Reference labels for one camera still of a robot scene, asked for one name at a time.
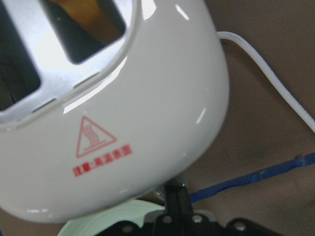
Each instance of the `bolt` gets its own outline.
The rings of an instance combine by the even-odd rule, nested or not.
[[[246,225],[242,222],[236,222],[234,224],[234,228],[237,230],[237,231],[245,231],[246,230]]]
[[[131,225],[125,225],[122,230],[123,230],[123,233],[129,234],[132,232],[133,227]]]
[[[199,223],[201,223],[201,221],[202,221],[202,217],[201,217],[200,215],[193,215],[193,216],[192,216],[192,221],[193,221],[194,223],[199,224]]]
[[[170,223],[172,223],[172,221],[173,221],[173,219],[169,215],[164,216],[163,219],[162,219],[162,222],[164,224],[170,224]]]

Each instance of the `blue strip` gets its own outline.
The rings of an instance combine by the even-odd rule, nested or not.
[[[269,167],[264,170],[260,170],[251,174],[247,174],[242,177],[231,179],[229,181],[219,183],[205,189],[201,189],[191,194],[190,200],[191,200],[191,203],[195,203],[205,198],[212,197],[225,189],[236,187],[236,186],[244,186],[251,183],[256,183],[264,179],[268,179],[274,176],[284,174],[292,169],[308,166],[311,164],[315,164],[315,153],[306,155],[299,159],[283,162],[279,165],[272,166],[272,167]]]

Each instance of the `warning triangle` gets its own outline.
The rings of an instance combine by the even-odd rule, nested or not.
[[[116,138],[87,117],[82,117],[77,146],[77,157],[85,156],[110,145]]]

